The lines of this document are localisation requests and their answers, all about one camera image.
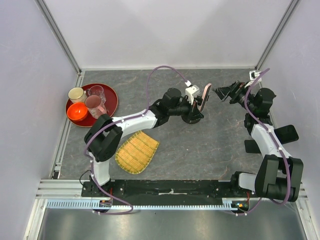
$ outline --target yellow cloth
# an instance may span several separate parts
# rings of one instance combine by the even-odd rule
[[[139,174],[149,165],[158,146],[158,141],[138,131],[117,150],[115,161],[126,172]]]

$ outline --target pink phone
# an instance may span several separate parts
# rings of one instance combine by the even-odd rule
[[[207,84],[204,88],[203,94],[202,94],[202,104],[198,106],[198,109],[200,112],[202,112],[205,108],[205,104],[209,99],[209,93],[210,93],[210,89],[211,89],[211,83]]]

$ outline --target white wall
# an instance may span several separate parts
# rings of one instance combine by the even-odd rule
[[[0,239],[21,240],[76,73],[34,0],[0,1]]]
[[[320,223],[320,28],[318,0],[300,1],[263,68],[278,126],[293,124],[297,142],[285,147],[304,163],[303,184]]]
[[[45,0],[81,68],[253,67],[290,0]]]

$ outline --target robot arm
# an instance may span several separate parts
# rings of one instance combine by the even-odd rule
[[[178,89],[170,88],[162,99],[158,99],[149,107],[148,111],[143,110],[129,116],[113,118],[107,114],[101,115],[85,135],[86,144],[106,125],[112,122],[118,123],[105,130],[106,136],[100,133],[88,148],[93,158],[93,170],[99,185],[104,185],[110,180],[109,161],[116,153],[121,138],[139,130],[157,128],[165,124],[170,116],[181,116],[182,120],[188,124],[198,123],[204,118],[201,111],[208,100],[210,88],[211,84],[205,87],[203,97],[199,96],[200,90],[196,85],[187,87],[184,97]]]
[[[245,107],[245,95],[248,91],[248,83],[235,82],[227,87],[215,88],[213,91],[218,97],[225,101],[231,98],[230,104],[239,103]],[[290,143],[299,139],[293,125],[274,129],[269,116],[273,98],[276,95],[268,88],[261,88],[256,95],[249,94],[247,106],[253,115],[258,118],[268,130],[258,124],[250,115],[245,115],[244,126],[253,140],[245,140],[245,150],[247,153],[262,154],[263,161],[257,174],[246,172],[236,172],[232,175],[231,182],[235,185],[248,189],[256,193],[258,197],[283,200],[287,192],[286,177],[278,176],[278,171],[285,175],[285,165],[280,148],[289,164],[290,173],[290,195],[289,202],[294,202],[299,196],[300,183],[303,172],[303,162],[301,159],[293,158],[285,150],[282,144]]]

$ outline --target pink mug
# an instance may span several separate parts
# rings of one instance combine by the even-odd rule
[[[95,119],[98,119],[102,114],[106,114],[108,112],[103,101],[98,95],[88,96],[84,104]]]

